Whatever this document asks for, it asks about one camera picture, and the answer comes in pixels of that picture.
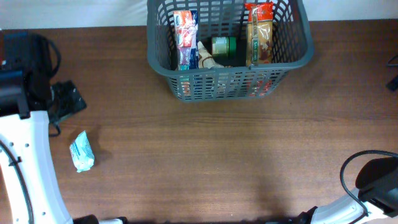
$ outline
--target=wood grain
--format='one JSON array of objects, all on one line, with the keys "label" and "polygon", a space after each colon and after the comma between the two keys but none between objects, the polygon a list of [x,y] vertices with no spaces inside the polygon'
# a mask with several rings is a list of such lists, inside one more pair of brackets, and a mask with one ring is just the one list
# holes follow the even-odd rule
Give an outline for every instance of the wood grain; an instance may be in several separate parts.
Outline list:
[{"label": "wood grain", "polygon": [[[71,215],[239,221],[298,215],[344,195],[339,170],[348,156],[398,152],[398,98],[385,87],[398,74],[386,67],[398,51],[398,21],[310,25],[312,61],[267,98],[190,104],[148,65],[145,27],[34,30],[63,55],[53,81],[73,80],[88,103],[50,140]],[[78,174],[68,148],[83,130],[96,162]],[[348,166],[350,188],[372,158]],[[0,222],[8,223],[0,183]]]}]

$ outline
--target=orange package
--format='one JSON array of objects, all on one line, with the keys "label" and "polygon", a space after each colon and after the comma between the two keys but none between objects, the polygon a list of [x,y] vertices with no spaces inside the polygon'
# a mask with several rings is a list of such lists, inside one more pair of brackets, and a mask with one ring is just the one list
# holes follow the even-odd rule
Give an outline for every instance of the orange package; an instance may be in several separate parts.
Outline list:
[{"label": "orange package", "polygon": [[271,63],[274,3],[246,3],[244,7],[249,10],[248,28],[246,29],[248,38],[246,66]]}]

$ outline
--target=green jar lid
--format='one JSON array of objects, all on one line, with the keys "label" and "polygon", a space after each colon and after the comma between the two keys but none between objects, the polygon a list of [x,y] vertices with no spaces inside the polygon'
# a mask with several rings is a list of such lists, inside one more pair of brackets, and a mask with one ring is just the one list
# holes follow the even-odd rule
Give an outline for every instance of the green jar lid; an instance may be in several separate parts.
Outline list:
[{"label": "green jar lid", "polygon": [[236,56],[236,37],[229,37],[229,58]]}]

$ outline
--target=basket rim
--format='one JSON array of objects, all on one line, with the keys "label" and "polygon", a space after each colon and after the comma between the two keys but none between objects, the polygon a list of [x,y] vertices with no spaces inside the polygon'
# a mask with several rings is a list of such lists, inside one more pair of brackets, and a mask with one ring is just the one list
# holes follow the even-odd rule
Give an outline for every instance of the basket rim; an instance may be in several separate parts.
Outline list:
[{"label": "basket rim", "polygon": [[155,4],[153,2],[147,2],[148,15],[147,15],[147,59],[149,65],[155,70],[159,75],[163,75],[165,77],[179,77],[181,75],[204,75],[211,73],[237,73],[237,72],[261,72],[261,71],[269,71],[269,70],[292,70],[296,68],[300,68],[311,60],[314,55],[314,46],[313,40],[310,30],[310,24],[308,21],[307,13],[304,8],[304,4],[302,0],[296,0],[298,11],[300,12],[301,23],[303,27],[303,33],[305,40],[307,41],[307,51],[303,55],[302,58],[295,62],[288,63],[270,63],[270,64],[262,64],[250,67],[233,67],[233,68],[216,68],[216,69],[193,69],[193,70],[185,70],[185,71],[173,71],[168,70],[160,65],[160,63],[156,60],[155,54],[155,45],[150,43],[155,43],[155,35],[154,29],[151,27],[155,27],[156,23],[154,21],[154,17],[152,16],[155,10]]}]

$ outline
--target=wooden table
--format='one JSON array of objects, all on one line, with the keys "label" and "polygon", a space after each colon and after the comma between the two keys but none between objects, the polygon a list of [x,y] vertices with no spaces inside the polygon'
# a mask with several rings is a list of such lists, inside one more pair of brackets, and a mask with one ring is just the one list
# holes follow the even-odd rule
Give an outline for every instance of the wooden table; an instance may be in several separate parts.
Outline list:
[{"label": "wooden table", "polygon": [[[145,27],[35,30],[63,55],[52,81],[73,80],[88,103],[50,140],[70,214],[239,221],[298,215],[344,195],[347,157],[398,152],[398,93],[385,87],[398,74],[386,67],[398,53],[398,21],[310,25],[312,61],[267,98],[190,104],[148,65]],[[69,145],[84,130],[96,160],[78,174]],[[349,188],[375,157],[348,166]],[[0,222],[8,223],[0,183]]]}]

